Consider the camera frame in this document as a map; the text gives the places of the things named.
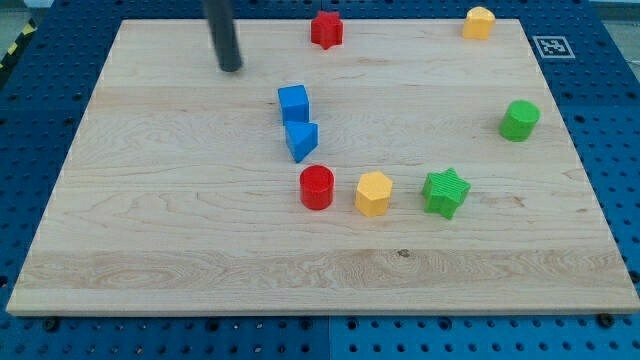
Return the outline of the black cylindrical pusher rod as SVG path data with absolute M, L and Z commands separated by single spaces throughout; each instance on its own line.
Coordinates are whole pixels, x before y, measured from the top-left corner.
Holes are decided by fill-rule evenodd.
M 243 63 L 235 30 L 231 1 L 203 0 L 202 5 L 219 68 L 224 72 L 240 70 Z

